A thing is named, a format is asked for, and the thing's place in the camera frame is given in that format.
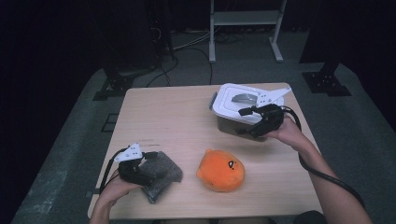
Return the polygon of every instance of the plush toy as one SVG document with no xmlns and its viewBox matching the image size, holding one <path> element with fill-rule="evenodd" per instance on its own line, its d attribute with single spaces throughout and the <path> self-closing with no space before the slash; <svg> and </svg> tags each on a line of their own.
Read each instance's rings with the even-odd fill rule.
<svg viewBox="0 0 396 224">
<path fill-rule="evenodd" d="M 241 186 L 245 178 L 245 166 L 229 152 L 207 149 L 197 176 L 208 188 L 228 192 Z"/>
</svg>

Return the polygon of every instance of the table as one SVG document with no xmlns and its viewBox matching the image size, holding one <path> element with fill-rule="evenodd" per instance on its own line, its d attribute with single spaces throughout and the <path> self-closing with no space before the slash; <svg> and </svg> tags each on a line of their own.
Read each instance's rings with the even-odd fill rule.
<svg viewBox="0 0 396 224">
<path fill-rule="evenodd" d="M 245 84 L 276 90 L 286 83 Z M 220 86 L 130 89 L 125 95 L 96 187 L 108 160 L 121 148 L 139 142 L 142 151 L 163 151 L 183 171 L 156 204 L 143 191 L 131 191 L 111 210 L 110 218 L 157 219 L 196 217 L 265 217 L 321 211 L 308 172 L 297 153 L 275 139 L 264 142 L 236 137 L 218 130 L 217 117 L 209 110 Z M 285 105 L 295 110 L 303 132 L 315 143 L 293 92 Z M 207 189 L 196 170 L 208 148 L 233 153 L 246 168 L 243 185 L 233 192 Z M 98 195 L 93 195 L 88 216 Z"/>
<path fill-rule="evenodd" d="M 216 61 L 215 50 L 215 26 L 219 25 L 263 25 L 274 24 L 274 36 L 269 37 L 271 48 L 276 61 L 283 63 L 283 57 L 277 46 L 277 37 L 285 13 L 287 0 L 282 0 L 279 10 L 258 10 L 258 11 L 215 11 L 214 0 L 210 4 L 210 40 L 209 40 L 209 61 Z"/>
</svg>

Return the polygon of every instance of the white shelf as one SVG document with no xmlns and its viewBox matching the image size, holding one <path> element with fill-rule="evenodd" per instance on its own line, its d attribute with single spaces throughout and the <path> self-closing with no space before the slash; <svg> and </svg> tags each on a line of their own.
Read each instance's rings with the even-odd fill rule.
<svg viewBox="0 0 396 224">
<path fill-rule="evenodd" d="M 215 12 L 214 25 L 276 24 L 278 10 Z"/>
</svg>

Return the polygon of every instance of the gray towel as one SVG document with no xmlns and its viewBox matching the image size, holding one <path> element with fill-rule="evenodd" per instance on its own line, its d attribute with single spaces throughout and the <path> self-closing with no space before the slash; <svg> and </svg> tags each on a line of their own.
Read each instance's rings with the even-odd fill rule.
<svg viewBox="0 0 396 224">
<path fill-rule="evenodd" d="M 139 167 L 142 171 L 156 174 L 157 176 L 151 186 L 142 188 L 147 194 L 150 203 L 156 203 L 173 182 L 181 182 L 183 178 L 181 169 L 162 151 L 158 152 L 156 159 L 147 160 Z"/>
</svg>

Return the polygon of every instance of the plastic container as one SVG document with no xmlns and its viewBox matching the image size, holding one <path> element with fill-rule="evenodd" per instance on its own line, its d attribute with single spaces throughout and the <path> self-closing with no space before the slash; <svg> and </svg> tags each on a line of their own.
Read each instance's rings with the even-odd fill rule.
<svg viewBox="0 0 396 224">
<path fill-rule="evenodd" d="M 265 90 L 256 89 L 243 85 L 232 83 L 224 84 L 220 87 L 219 92 L 214 94 L 211 110 L 218 118 L 218 128 L 221 132 L 236 135 L 255 141 L 264 141 L 264 137 L 253 138 L 249 134 L 237 134 L 236 130 L 246 129 L 259 122 L 262 117 L 253 113 L 252 115 L 240 116 L 239 110 L 255 105 L 252 101 L 233 102 L 233 97 L 239 94 L 259 95 L 259 92 Z M 283 105 L 284 98 L 278 98 L 273 104 Z"/>
</svg>

